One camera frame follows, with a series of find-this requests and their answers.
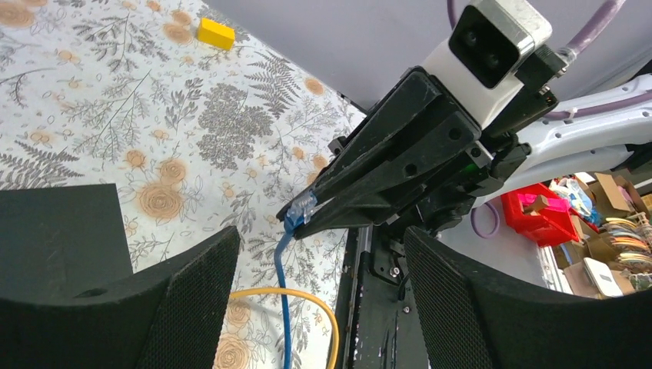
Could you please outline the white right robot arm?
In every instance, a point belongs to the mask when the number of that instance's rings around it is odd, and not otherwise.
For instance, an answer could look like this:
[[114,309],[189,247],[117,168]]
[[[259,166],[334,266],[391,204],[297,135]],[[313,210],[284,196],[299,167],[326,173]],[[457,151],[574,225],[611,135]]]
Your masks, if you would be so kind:
[[451,35],[409,68],[333,161],[277,213],[290,236],[377,226],[438,233],[519,188],[587,169],[651,169],[651,77],[570,101],[552,79],[622,8],[605,1],[566,46],[527,1],[472,1]]

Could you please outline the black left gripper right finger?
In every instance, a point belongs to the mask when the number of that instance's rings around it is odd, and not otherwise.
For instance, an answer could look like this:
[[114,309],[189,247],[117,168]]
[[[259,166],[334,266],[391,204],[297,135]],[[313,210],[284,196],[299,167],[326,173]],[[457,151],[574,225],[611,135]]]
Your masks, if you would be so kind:
[[651,293],[604,300],[546,289],[410,227],[415,304],[434,368],[649,368]]

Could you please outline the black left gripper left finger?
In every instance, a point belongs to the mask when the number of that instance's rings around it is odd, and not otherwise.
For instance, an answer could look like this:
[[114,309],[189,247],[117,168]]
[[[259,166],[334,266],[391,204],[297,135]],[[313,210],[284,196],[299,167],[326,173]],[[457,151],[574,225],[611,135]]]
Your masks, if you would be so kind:
[[2,298],[3,368],[210,368],[240,250],[229,226],[73,297]]

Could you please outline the large black network switch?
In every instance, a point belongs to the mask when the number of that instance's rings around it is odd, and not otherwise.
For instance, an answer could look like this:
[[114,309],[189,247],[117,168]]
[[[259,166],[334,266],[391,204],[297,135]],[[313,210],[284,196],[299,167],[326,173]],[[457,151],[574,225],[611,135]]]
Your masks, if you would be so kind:
[[132,273],[114,184],[2,191],[2,298],[48,303]]

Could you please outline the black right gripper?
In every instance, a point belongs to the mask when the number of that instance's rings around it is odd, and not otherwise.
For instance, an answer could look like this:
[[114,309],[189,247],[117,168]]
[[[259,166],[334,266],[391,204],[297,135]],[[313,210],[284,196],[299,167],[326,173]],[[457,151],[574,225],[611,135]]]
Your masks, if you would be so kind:
[[431,230],[457,225],[531,153],[518,132],[558,103],[567,62],[550,22],[527,1],[472,1],[442,41],[344,139],[293,202],[316,201],[297,239],[381,225],[397,215]]

